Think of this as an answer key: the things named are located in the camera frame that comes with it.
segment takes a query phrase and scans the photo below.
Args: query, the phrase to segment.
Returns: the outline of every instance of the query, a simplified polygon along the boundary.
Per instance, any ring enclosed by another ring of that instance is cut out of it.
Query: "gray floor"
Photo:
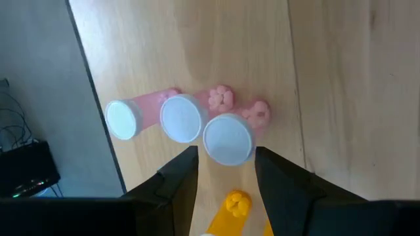
[[[65,196],[123,194],[64,0],[0,0],[2,77],[35,137],[50,144]],[[0,127],[9,119],[1,112]]]

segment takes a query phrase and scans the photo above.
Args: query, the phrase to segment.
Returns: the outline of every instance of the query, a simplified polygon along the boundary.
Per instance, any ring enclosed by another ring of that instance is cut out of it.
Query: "white lid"
[[[254,151],[253,130],[238,115],[219,115],[205,127],[204,148],[216,162],[235,166],[251,157]]]
[[[129,140],[142,130],[142,111],[129,100],[116,100],[106,106],[106,124],[110,132],[121,140]]]
[[[193,96],[178,94],[163,103],[160,110],[160,123],[166,135],[180,143],[197,139],[208,120],[207,111]]]

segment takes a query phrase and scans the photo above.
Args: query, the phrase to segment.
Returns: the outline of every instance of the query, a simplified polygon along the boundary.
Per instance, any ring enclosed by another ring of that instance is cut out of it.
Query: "yellow object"
[[[265,225],[264,236],[274,236],[273,230],[271,229],[270,220],[267,220]]]
[[[216,236],[240,236],[251,210],[250,196],[239,190],[228,194],[206,233]]]

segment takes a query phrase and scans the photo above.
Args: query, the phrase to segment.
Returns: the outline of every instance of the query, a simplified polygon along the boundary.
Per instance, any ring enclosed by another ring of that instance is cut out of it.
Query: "paw print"
[[[252,128],[265,127],[270,121],[270,108],[266,102],[258,101],[252,108],[243,110],[242,116]]]
[[[166,100],[168,100],[168,98],[178,95],[179,92],[176,91],[175,89],[167,91],[167,92],[162,92],[159,96],[159,102],[160,103],[164,103]]]
[[[210,110],[227,112],[234,107],[234,94],[223,85],[210,90],[209,98]]]
[[[246,217],[251,208],[251,201],[239,191],[233,191],[225,200],[226,209],[235,217]]]

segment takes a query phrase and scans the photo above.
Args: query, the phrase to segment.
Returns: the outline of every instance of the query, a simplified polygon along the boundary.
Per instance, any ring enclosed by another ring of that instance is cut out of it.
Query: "wood grain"
[[[289,7],[308,168],[368,199],[420,197],[420,2]]]
[[[258,141],[303,166],[303,146],[286,0],[70,1],[102,108],[178,86],[187,93],[225,83],[239,102],[266,98],[270,130]],[[186,148],[159,126],[130,142],[112,140],[128,189]],[[235,188],[250,193],[244,235],[262,235],[266,220],[253,163],[223,167],[200,142],[199,186],[191,235],[203,233]]]

